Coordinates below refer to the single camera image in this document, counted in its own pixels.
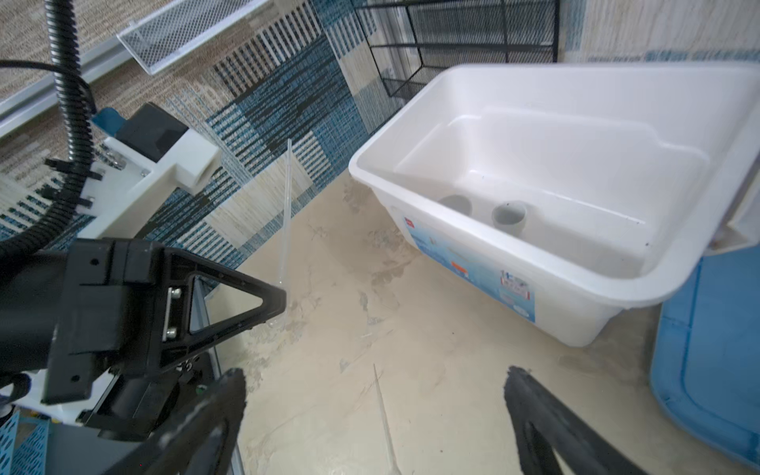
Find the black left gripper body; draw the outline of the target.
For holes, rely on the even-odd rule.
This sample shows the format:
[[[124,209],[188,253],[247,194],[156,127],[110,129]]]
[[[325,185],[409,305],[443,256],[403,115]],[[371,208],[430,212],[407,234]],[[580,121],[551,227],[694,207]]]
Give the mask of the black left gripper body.
[[[160,368],[170,250],[137,239],[80,239],[66,253],[1,261],[1,404],[85,402],[77,421],[104,439],[143,441],[164,408],[146,393]],[[36,384],[32,374],[43,372]]]

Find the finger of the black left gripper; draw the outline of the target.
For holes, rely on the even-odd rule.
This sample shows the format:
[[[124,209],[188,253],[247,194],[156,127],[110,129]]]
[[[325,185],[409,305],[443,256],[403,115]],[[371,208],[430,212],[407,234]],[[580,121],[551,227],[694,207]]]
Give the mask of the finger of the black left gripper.
[[[160,369],[284,313],[286,291],[182,249],[163,252]]]

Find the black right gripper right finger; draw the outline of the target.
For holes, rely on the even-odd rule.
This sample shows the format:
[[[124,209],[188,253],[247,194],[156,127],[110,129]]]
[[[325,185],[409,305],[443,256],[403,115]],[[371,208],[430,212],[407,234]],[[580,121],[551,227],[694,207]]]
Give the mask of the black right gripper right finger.
[[[511,366],[504,398],[524,474],[642,474],[644,471],[576,416],[524,368]]]

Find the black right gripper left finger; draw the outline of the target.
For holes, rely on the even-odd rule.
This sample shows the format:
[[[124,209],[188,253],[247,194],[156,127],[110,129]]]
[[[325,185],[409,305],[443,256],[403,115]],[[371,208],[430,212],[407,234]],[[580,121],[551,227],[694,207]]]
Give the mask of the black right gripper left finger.
[[[227,474],[245,415],[245,374],[225,372],[107,474]]]

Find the small white ceramic crucible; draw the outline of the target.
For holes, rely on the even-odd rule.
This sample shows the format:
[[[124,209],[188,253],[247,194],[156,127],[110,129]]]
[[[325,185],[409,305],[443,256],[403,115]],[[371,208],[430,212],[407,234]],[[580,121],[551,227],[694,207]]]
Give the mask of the small white ceramic crucible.
[[[505,202],[492,211],[491,219],[495,229],[518,237],[528,223],[528,205],[522,201]]]

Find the white ceramic dish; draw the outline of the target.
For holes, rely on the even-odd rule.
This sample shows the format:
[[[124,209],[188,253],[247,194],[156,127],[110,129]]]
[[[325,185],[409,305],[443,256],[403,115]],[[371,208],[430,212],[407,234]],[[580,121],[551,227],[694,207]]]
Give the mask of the white ceramic dish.
[[[464,216],[472,216],[473,205],[467,196],[460,194],[445,196],[439,199],[439,204]]]

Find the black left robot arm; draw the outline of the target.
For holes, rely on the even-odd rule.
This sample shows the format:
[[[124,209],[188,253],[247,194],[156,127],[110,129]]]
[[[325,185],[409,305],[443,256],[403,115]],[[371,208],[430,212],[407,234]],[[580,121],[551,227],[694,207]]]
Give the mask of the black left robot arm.
[[[98,108],[74,8],[45,5],[47,70],[67,134],[49,207],[1,244],[3,405],[77,405],[73,423],[143,441],[202,384],[194,361],[282,314],[283,289],[138,233],[176,189],[200,191],[220,149],[154,103]]]

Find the blue plastic bin lid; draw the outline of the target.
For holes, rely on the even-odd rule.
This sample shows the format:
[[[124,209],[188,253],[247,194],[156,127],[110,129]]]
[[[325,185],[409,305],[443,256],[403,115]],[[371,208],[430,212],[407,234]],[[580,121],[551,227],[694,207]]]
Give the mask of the blue plastic bin lid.
[[[758,470],[758,247],[702,258],[662,304],[649,386],[681,429]]]

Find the white plastic storage bin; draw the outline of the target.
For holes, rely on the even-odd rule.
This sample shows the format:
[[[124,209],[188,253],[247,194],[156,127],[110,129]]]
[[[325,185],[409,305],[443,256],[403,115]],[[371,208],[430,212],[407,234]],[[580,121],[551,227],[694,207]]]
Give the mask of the white plastic storage bin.
[[[352,157],[404,238],[581,348],[759,241],[755,63],[459,65]],[[460,194],[467,217],[439,204]],[[493,227],[528,205],[513,237]]]

